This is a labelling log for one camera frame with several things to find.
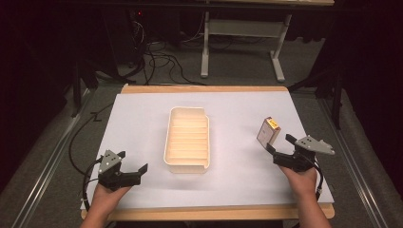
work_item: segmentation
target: gray carpet floor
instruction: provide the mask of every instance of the gray carpet floor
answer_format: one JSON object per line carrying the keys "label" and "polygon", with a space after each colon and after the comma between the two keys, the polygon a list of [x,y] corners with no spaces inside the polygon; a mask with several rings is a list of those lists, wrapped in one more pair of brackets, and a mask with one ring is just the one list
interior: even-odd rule
{"label": "gray carpet floor", "polygon": [[[151,49],[155,56],[158,53],[174,55],[182,66],[183,76],[192,82],[211,86],[290,86],[309,74],[323,42],[304,44],[299,39],[285,42],[279,57],[286,78],[283,84],[276,81],[268,55],[275,44],[270,39],[257,42],[257,39],[247,38],[239,38],[227,48],[223,48],[227,46],[225,42],[215,43],[210,50],[207,79],[200,77],[202,47],[199,43],[183,44],[181,48],[155,44]],[[145,73],[149,77],[154,62],[150,62],[150,56],[145,59]],[[155,66],[151,85],[185,82],[178,63],[173,65],[166,56],[158,58]],[[120,66],[122,74],[129,70]],[[145,82],[142,73],[132,79],[137,80],[139,85]],[[83,87],[86,102],[76,118],[71,117],[74,110],[71,91],[66,95],[67,106],[45,129],[0,196],[0,227],[12,227],[13,224],[14,227],[38,228],[80,225],[82,176],[69,161],[69,143],[72,134],[92,117],[90,112],[113,103],[123,86],[109,80],[99,81],[100,86],[96,90],[85,90]],[[302,88],[292,93],[292,98],[305,131],[330,143],[336,150],[335,156],[317,157],[335,198],[336,216],[331,219],[332,225],[402,227],[403,204],[366,139],[348,96],[343,93],[341,130],[336,130],[329,121],[329,101],[317,99],[313,91],[314,88]],[[98,115],[99,122],[89,122],[71,145],[72,157],[81,169],[86,169],[97,155],[110,110],[111,107]],[[59,157],[55,156],[57,151],[60,152]],[[352,159],[353,167],[356,165],[357,169],[351,168]],[[43,177],[48,161],[55,161],[54,172],[45,172],[48,182],[42,185],[41,191],[35,192],[38,193],[36,196],[30,196],[32,189],[37,189],[35,184]],[[35,199],[33,203],[26,204],[27,199],[32,198]],[[283,227],[292,227],[295,223],[296,220],[285,220]]]}

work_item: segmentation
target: small box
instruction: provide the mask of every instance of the small box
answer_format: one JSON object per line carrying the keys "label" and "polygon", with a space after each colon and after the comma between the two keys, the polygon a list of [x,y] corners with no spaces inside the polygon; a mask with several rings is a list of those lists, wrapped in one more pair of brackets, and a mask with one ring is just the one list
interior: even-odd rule
{"label": "small box", "polygon": [[205,173],[210,164],[209,120],[201,107],[174,107],[164,160],[172,173]]}
{"label": "small box", "polygon": [[273,118],[268,117],[264,119],[263,124],[261,125],[260,132],[258,134],[258,141],[263,145],[265,149],[267,149],[267,143],[273,145],[273,142],[276,140],[276,137],[281,128],[278,126]]}

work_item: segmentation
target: white plastic container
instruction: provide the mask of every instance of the white plastic container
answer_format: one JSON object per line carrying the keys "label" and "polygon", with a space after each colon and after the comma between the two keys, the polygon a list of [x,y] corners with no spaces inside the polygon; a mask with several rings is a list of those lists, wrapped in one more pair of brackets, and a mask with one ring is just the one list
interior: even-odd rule
{"label": "white plastic container", "polygon": [[210,164],[209,120],[202,107],[174,107],[163,159],[172,173],[205,173]]}

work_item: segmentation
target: human hand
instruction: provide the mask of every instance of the human hand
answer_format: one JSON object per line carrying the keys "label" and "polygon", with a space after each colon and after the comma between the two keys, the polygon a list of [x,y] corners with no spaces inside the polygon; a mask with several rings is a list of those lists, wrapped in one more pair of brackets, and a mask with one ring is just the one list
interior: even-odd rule
{"label": "human hand", "polygon": [[287,167],[278,166],[287,177],[297,200],[307,197],[316,197],[317,171],[310,168],[305,172],[295,172]]}
{"label": "human hand", "polygon": [[131,187],[122,187],[113,192],[98,183],[95,187],[91,207],[81,227],[103,227],[109,214],[113,212],[121,198],[130,189]]}

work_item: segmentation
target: table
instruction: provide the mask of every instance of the table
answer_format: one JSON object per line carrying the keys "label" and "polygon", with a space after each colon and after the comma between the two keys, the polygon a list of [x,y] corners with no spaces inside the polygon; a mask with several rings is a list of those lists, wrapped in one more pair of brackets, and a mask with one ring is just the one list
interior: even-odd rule
{"label": "table", "polygon": [[[332,6],[334,0],[215,0],[209,2],[242,2],[242,3],[261,3],[261,4],[286,4],[286,5],[302,5],[302,6]],[[209,11],[204,14],[204,43],[201,56],[201,77],[208,77],[208,59],[209,48],[208,38],[211,34],[219,35],[238,35],[252,37],[273,37],[278,39],[278,44],[275,50],[270,51],[273,68],[276,73],[278,82],[285,81],[281,65],[278,60],[279,53],[284,43],[285,35],[290,26],[291,14],[287,14],[283,21],[279,22],[262,22],[262,21],[242,21],[242,20],[222,20],[210,19]]]}
{"label": "table", "polygon": [[[274,92],[274,93],[281,93],[281,94],[288,94],[288,91],[285,87],[282,86],[125,86],[122,89],[122,94],[157,94],[159,96],[168,96],[168,94],[195,94],[199,93],[203,94],[211,94],[211,93],[242,93],[247,96],[251,92]],[[288,108],[290,110],[294,109],[294,105],[291,102],[291,106],[289,106],[289,102],[287,102]],[[113,110],[111,114],[110,120],[114,119],[113,117]],[[111,130],[106,129],[106,134],[104,136],[103,142],[108,137],[108,132],[110,133]],[[105,151],[105,146],[101,145],[100,153],[103,154]],[[144,174],[142,185],[146,184],[147,180],[147,173]],[[327,184],[324,184],[324,193],[329,191],[327,188]],[[88,187],[88,197],[91,199],[92,196],[91,191],[93,188],[90,189]],[[141,190],[134,190],[136,194],[143,194]],[[327,218],[332,218],[335,215],[335,211],[331,201],[322,202],[320,204],[321,208],[323,209]],[[82,211],[82,217],[84,218],[86,215],[86,210]],[[294,203],[285,203],[285,204],[276,204],[276,205],[264,205],[264,204],[254,204],[254,205],[223,205],[223,206],[194,206],[194,207],[187,207],[187,206],[178,206],[178,207],[149,207],[149,208],[120,208],[113,212],[110,217],[110,220],[214,220],[214,219],[297,219],[297,208]]]}

